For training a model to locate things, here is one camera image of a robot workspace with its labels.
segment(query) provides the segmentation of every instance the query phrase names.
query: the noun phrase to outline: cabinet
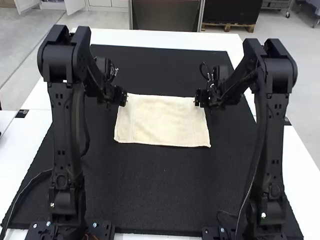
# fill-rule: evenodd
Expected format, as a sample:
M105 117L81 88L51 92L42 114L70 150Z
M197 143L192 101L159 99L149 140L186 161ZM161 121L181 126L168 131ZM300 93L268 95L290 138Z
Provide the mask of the cabinet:
M40 5L41 9L65 9L68 15L86 7L86 0L64 0L60 2L41 0L14 0L14 2L19 14L37 5Z
M88 0L89 6L111 7L111 0Z
M68 15L71 15L78 10L122 13L129 12L129 0L0 0L0 5L2 5L2 2L4 3L6 1L12 1L12 5L14 6L15 4L19 14L26 12L37 5L40 5L41 9L66 10Z
M12 8L15 6L14 0L0 0L0 7L9 7Z
M112 1L112 7L117 8L128 8L128 0L111 0Z

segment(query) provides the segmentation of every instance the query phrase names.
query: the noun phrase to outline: black mat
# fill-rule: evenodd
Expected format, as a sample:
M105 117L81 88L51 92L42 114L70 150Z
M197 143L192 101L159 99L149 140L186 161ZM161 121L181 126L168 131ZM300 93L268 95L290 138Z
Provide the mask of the black mat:
M206 85L198 70L202 61L226 64L232 71L226 52L122 46L94 46L92 52L109 56L119 67L114 83L135 94L192 97ZM117 111L86 99L91 136L83 158L88 219L111 220L123 233L200 236L203 226L217 225L217 210L239 211L256 128L245 98L226 111L206 114L211 148L117 143ZM50 128L21 187L52 162ZM43 182L29 194L12 228L46 221L48 187L49 181ZM301 236L291 208L285 233L289 239Z

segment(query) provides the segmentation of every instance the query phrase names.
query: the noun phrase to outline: floor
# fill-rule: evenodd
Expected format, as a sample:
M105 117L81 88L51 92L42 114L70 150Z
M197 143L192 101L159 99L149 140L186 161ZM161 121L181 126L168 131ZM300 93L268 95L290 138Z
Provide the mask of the floor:
M267 38L279 38L291 53L299 73L290 96L287 116L320 168L320 111L316 110L320 102L320 25L311 28L315 18L310 9L304 7L299 14L295 13L296 9L290 18L284 17L285 12L263 11L254 33L237 27L231 28L230 33L239 34L243 40L258 38L261 43ZM69 29L79 25L91 28L129 28L127 13L80 11L68 16L63 10L33 9L20 16L16 9L0 8L0 25L5 26L4 31L0 32L0 56L6 56L0 58L3 109L19 109L39 80L37 49L55 23L65 24ZM206 32L223 30L216 27L206 29Z

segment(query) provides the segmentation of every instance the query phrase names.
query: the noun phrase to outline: cream towel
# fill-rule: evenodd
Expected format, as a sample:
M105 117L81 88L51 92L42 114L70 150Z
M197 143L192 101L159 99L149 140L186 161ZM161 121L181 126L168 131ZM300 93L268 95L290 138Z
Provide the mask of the cream towel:
M114 128L119 143L211 147L206 114L193 97L128 94Z

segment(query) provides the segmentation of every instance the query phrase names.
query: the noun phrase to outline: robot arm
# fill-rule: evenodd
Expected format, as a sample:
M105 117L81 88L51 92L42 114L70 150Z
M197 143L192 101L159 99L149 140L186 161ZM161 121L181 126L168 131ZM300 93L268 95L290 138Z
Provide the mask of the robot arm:
M298 69L278 39L268 39L264 46L257 39L246 39L243 51L244 57L231 76L228 77L225 66L217 66L213 73L208 73L207 89L198 89L194 102L202 108L223 110L228 105L236 105L247 88L254 93L256 144L236 229L229 238L240 240L244 234L244 239L275 240L280 236L285 239L284 123ZM206 233L202 232L202 238L207 239Z
M127 92L111 85L118 70L110 60L92 57L90 38L89 27L80 26L70 34L66 26L54 25L37 56L52 110L54 163L48 193L54 227L48 234L52 239L83 239L86 234L85 179L79 147L85 94L97 98L98 104L124 107L127 101Z

